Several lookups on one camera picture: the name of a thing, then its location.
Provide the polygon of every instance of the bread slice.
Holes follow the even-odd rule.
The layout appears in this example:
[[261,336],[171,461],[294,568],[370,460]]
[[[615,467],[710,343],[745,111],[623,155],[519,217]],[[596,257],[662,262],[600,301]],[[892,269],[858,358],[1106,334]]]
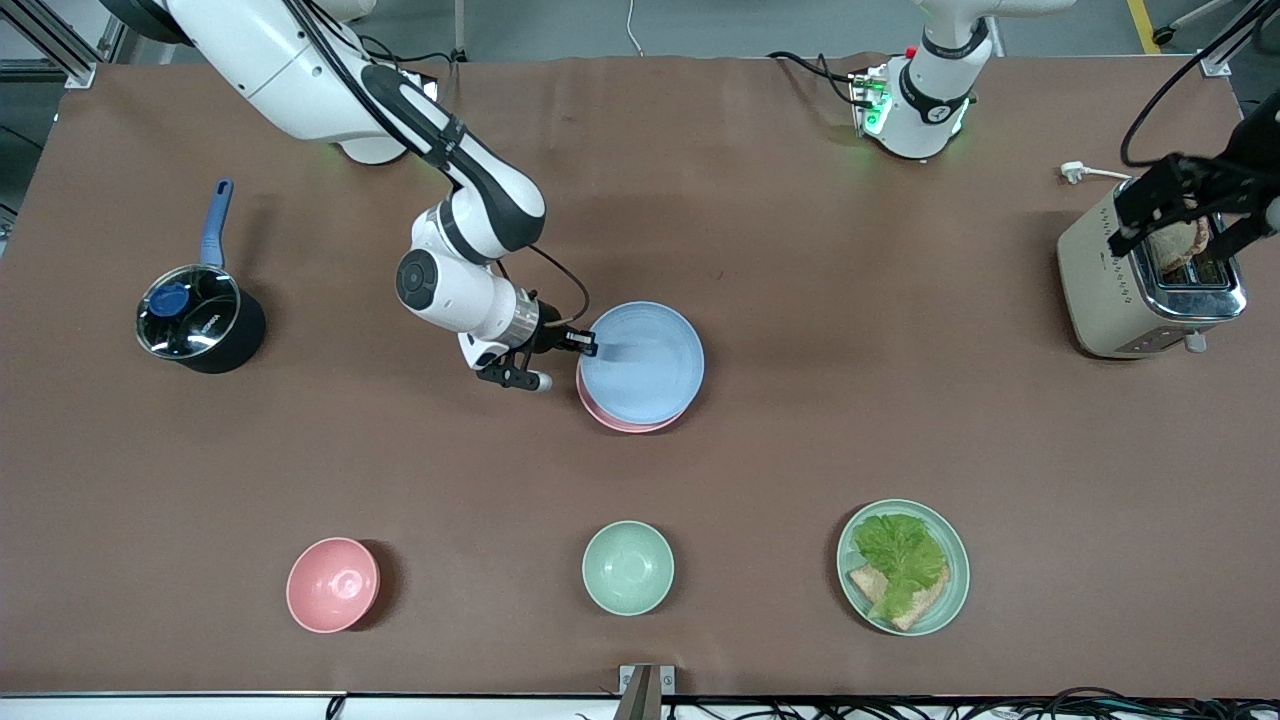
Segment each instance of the bread slice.
[[[867,600],[872,602],[879,602],[881,598],[884,597],[884,591],[888,589],[888,578],[884,577],[884,573],[881,573],[870,565],[863,565],[861,568],[854,570],[849,574],[849,579],[852,580],[854,584],[858,585],[858,589],[863,591],[863,594],[867,596]],[[910,630],[911,625],[916,624],[920,618],[923,618],[924,614],[933,607],[933,603],[938,601],[938,597],[942,596],[942,589],[947,587],[950,580],[951,566],[943,565],[942,573],[938,575],[938,582],[933,583],[933,587],[931,588],[915,591],[915,594],[911,596],[911,609],[897,618],[890,618],[888,621],[904,633]]]

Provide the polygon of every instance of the tabletop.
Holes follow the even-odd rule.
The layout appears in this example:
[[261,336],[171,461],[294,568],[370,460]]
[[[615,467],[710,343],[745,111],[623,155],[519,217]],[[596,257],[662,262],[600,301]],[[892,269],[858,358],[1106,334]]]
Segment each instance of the tabletop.
[[[838,67],[851,68],[858,58]],[[928,163],[855,137],[820,79],[769,60],[463,65],[447,104],[541,187],[540,247],[591,288],[684,313],[707,350],[655,436],[598,425],[575,359],[549,395],[472,377],[406,311],[408,228],[448,182],[273,128],[207,67],[102,67],[69,92],[0,263],[0,689],[596,692],[625,662],[698,693],[1263,696],[1280,666],[1280,255],[1242,255],[1210,351],[1082,355],[1053,258],[1180,59],[998,59]],[[1217,152],[1239,118],[1193,77],[1134,152]],[[200,375],[132,337],[195,260],[212,183],[268,340]],[[524,287],[576,290],[529,252]],[[861,621],[835,577],[860,506],[957,529],[942,632]],[[614,618],[582,550],[658,527],[676,584]],[[284,579],[367,541],[384,592],[316,635]]]

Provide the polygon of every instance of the lettuce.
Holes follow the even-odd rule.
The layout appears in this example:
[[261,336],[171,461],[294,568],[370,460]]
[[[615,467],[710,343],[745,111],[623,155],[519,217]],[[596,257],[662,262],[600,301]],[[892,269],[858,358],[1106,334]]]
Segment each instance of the lettuce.
[[897,618],[911,609],[911,596],[932,588],[947,559],[924,521],[910,515],[876,515],[854,529],[858,552],[884,574],[888,589],[872,606],[872,618]]

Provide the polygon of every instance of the pink plate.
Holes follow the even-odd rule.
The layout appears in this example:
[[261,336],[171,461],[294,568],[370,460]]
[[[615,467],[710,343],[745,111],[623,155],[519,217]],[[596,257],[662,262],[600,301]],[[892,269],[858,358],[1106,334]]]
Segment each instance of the pink plate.
[[337,633],[360,620],[378,597],[378,562],[351,538],[323,539],[298,556],[284,600],[298,625]]
[[676,420],[680,419],[681,415],[685,414],[685,411],[681,410],[680,413],[672,415],[669,419],[663,420],[660,423],[654,423],[652,425],[639,425],[636,423],[627,423],[614,418],[613,415],[609,415],[603,407],[595,404],[595,400],[591,398],[591,393],[588,392],[586,387],[582,386],[581,369],[579,369],[576,379],[577,379],[577,396],[582,400],[582,407],[586,407],[586,411],[590,413],[593,418],[599,420],[602,425],[609,428],[611,430],[618,430],[620,433],[630,433],[630,434],[652,433],[654,430],[660,430],[667,425],[675,423]]

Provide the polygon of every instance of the green bowl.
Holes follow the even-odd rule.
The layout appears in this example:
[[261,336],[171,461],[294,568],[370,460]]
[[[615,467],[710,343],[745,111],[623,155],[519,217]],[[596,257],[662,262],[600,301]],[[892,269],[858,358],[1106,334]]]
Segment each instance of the green bowl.
[[[910,515],[924,520],[924,527],[942,546],[942,553],[946,555],[947,565],[951,566],[951,582],[942,589],[942,596],[905,633],[895,628],[887,619],[872,619],[872,601],[867,600],[863,591],[858,589],[858,585],[849,579],[849,573],[867,564],[867,559],[858,552],[858,546],[854,543],[854,530],[863,520],[877,515]],[[845,597],[849,598],[854,610],[872,625],[895,635],[927,635],[941,630],[947,623],[955,620],[965,598],[969,597],[969,555],[964,550],[964,543],[960,542],[960,536],[942,515],[910,500],[882,500],[855,512],[845,525],[845,532],[840,533],[840,543],[836,546],[836,574],[840,577],[840,587],[845,591]]]
[[596,605],[614,615],[644,615],[667,597],[676,557],[662,533],[620,520],[595,533],[582,555],[582,583]]

